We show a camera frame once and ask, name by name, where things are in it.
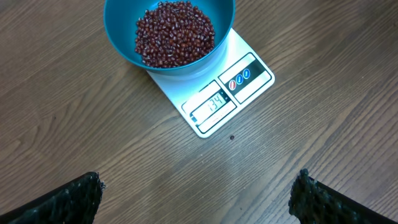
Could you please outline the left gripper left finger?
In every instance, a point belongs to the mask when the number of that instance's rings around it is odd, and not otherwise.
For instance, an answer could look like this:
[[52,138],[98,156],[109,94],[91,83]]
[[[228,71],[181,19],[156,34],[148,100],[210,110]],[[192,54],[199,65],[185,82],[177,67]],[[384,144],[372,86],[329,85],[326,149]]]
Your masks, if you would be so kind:
[[92,224],[104,182],[97,172],[80,177],[1,215],[4,224]]

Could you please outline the red beans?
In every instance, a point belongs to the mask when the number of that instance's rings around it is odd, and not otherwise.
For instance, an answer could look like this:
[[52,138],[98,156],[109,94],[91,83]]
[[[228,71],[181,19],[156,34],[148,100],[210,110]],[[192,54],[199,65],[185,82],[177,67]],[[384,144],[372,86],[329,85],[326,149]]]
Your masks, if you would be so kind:
[[215,47],[210,18],[190,1],[159,2],[136,22],[135,53],[148,67],[175,68],[193,63]]

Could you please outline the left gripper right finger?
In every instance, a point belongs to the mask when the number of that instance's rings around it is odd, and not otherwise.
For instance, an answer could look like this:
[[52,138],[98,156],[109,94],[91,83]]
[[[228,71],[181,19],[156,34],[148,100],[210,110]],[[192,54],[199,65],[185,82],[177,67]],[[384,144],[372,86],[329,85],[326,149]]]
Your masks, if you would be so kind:
[[307,169],[292,184],[289,214],[301,224],[397,224],[313,179]]

